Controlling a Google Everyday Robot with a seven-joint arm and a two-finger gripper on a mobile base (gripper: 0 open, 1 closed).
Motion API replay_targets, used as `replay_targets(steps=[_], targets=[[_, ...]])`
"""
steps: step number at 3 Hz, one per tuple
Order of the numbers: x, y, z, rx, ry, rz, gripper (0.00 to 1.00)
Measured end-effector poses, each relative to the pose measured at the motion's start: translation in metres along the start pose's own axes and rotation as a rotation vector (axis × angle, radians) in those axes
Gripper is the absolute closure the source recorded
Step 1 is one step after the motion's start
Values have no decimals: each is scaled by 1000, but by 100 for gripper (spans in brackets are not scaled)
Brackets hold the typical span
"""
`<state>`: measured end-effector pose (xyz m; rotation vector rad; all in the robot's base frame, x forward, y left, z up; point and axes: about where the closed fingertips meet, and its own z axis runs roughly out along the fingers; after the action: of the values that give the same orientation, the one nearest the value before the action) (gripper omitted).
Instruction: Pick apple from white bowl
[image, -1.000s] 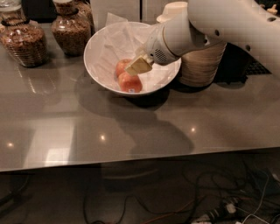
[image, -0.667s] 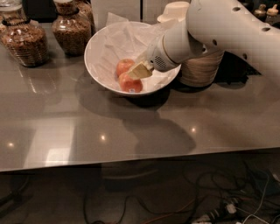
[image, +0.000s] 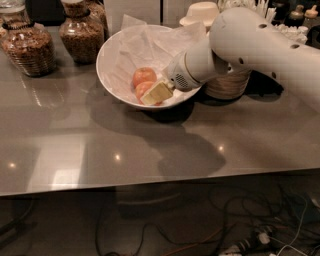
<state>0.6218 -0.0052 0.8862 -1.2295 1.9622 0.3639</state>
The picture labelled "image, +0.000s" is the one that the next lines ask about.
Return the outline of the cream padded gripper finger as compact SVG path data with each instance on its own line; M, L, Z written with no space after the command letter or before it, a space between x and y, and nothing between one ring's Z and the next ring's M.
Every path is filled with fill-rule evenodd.
M140 98L146 106L156 105L173 96L174 86L164 80L156 82Z

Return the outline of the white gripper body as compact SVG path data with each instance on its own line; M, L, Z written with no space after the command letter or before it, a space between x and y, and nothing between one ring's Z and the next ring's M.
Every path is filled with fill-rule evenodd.
M201 86L201 84L189 74L185 58L186 53L181 52L172 59L167 67L168 80L177 90L182 92L188 92Z

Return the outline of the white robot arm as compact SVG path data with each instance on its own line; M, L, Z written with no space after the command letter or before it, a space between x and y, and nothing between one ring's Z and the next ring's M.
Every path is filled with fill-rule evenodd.
M219 14L209 35L174 57L164 77L145 92L141 101L151 106L171 98L175 90L188 92L242 70L272 78L320 110L320 50L287 38L245 7Z

